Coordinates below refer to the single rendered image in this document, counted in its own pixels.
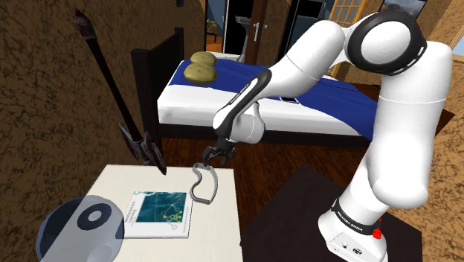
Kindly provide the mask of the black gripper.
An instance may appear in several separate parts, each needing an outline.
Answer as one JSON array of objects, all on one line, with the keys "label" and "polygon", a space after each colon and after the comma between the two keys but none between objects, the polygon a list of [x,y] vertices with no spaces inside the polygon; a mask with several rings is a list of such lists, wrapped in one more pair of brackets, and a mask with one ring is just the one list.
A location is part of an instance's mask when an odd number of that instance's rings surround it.
[{"label": "black gripper", "polygon": [[203,165],[208,166],[208,162],[216,155],[223,155],[221,165],[232,159],[235,154],[235,144],[226,138],[218,138],[215,147],[206,146],[202,153]]}]

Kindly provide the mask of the grey metal cookie cutter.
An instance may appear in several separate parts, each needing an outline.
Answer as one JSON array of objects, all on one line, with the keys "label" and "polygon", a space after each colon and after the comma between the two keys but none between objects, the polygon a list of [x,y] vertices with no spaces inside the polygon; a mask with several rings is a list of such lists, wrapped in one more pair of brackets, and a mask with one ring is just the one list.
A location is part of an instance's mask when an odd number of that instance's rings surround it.
[{"label": "grey metal cookie cutter", "polygon": [[[203,175],[201,173],[201,170],[208,171],[211,174],[212,178],[213,178],[213,193],[212,193],[210,199],[205,199],[205,198],[198,197],[194,193],[194,190],[196,189],[196,187],[198,185],[200,185],[202,180],[203,180]],[[218,176],[217,176],[217,173],[216,173],[215,169],[212,166],[208,165],[208,164],[197,162],[197,163],[195,163],[193,165],[192,172],[196,175],[196,178],[197,178],[197,181],[194,182],[193,185],[190,188],[190,197],[191,197],[192,201],[199,202],[199,203],[204,204],[204,205],[210,205],[214,201],[214,199],[216,197],[216,193],[218,191],[218,184],[219,184],[218,183]]]}]

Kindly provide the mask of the bed with blue white cover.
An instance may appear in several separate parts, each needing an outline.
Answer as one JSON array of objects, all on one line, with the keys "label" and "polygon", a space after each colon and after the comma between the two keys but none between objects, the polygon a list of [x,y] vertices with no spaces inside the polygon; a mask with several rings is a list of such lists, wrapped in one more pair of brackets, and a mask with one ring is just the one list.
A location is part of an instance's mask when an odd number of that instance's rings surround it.
[{"label": "bed with blue white cover", "polygon": [[[218,77],[195,85],[184,77],[184,33],[175,33],[153,49],[131,52],[144,129],[154,138],[213,140],[213,116],[254,75],[261,65],[220,57]],[[379,87],[322,77],[295,99],[262,99],[265,122],[262,141],[333,147],[364,146],[372,138]]]}]

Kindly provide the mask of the white side table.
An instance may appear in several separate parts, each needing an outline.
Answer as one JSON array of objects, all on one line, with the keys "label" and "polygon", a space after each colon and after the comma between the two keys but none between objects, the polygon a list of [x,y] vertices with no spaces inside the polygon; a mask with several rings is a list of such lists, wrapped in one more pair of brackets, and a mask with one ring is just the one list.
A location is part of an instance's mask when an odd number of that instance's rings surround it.
[{"label": "white side table", "polygon": [[[218,191],[211,204],[193,203],[187,239],[125,239],[114,262],[242,262],[234,172],[217,168]],[[88,191],[125,211],[135,191],[188,192],[197,176],[191,167],[105,166]]]}]

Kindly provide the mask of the white book with teal cover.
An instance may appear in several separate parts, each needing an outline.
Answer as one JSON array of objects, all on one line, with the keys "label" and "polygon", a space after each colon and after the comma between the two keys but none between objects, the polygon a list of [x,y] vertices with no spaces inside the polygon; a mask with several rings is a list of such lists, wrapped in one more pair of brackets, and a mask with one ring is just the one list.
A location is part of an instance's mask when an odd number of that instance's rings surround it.
[{"label": "white book with teal cover", "polygon": [[186,192],[135,191],[124,217],[124,237],[188,238],[192,205]]}]

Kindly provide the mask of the dark robot stand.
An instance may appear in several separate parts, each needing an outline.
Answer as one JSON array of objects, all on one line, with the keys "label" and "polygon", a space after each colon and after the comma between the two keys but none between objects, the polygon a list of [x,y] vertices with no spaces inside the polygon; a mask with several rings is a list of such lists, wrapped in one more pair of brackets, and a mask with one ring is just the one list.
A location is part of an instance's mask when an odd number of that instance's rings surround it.
[{"label": "dark robot stand", "polygon": [[302,165],[244,231],[243,262],[346,262],[330,252],[318,229],[344,188]]}]

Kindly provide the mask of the long dark axe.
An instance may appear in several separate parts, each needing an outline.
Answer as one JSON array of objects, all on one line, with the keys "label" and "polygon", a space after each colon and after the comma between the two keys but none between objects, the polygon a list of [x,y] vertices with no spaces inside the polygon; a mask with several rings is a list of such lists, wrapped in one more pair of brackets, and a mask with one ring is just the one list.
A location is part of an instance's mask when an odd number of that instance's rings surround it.
[{"label": "long dark axe", "polygon": [[163,175],[166,175],[167,166],[164,162],[161,151],[158,149],[154,139],[147,131],[144,133],[144,136],[141,135],[123,100],[105,57],[100,49],[99,42],[97,41],[97,35],[91,20],[80,10],[75,9],[74,24],[90,48],[125,121],[126,127],[122,123],[119,123],[118,126],[123,140],[126,142],[131,154],[136,160],[142,160],[145,165],[156,166]]}]

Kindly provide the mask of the brown wooden door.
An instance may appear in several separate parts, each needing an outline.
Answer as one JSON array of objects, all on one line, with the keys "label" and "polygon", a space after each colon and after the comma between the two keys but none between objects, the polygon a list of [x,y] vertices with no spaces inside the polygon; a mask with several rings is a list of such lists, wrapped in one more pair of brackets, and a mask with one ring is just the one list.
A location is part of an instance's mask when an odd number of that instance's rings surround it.
[{"label": "brown wooden door", "polygon": [[254,21],[255,35],[252,44],[251,64],[257,62],[260,41],[264,29],[265,13],[267,10],[268,0],[254,0],[252,19]]}]

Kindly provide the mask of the translucent grey glass bowl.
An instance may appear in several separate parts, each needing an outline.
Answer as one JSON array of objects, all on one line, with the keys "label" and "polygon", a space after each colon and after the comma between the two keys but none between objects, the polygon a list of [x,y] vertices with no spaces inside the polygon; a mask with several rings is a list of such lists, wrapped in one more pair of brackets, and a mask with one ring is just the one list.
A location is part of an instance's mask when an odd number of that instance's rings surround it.
[{"label": "translucent grey glass bowl", "polygon": [[124,216],[110,200],[87,195],[69,200],[42,222],[39,262],[113,262],[122,246]]}]

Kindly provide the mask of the orange framed window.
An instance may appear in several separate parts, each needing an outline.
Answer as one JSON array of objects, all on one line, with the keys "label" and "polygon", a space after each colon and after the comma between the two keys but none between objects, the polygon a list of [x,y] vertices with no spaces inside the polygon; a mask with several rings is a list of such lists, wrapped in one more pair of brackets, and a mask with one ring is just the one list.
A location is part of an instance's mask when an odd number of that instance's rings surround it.
[{"label": "orange framed window", "polygon": [[365,0],[335,0],[329,20],[348,28],[360,19],[364,4]]}]

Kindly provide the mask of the wall picture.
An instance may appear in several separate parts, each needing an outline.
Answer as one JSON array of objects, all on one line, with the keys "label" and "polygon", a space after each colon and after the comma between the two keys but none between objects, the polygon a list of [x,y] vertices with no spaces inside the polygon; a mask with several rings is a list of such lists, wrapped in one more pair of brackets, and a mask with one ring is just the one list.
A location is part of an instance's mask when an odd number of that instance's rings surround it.
[{"label": "wall picture", "polygon": [[383,0],[379,10],[400,10],[416,18],[426,2],[427,0]]}]

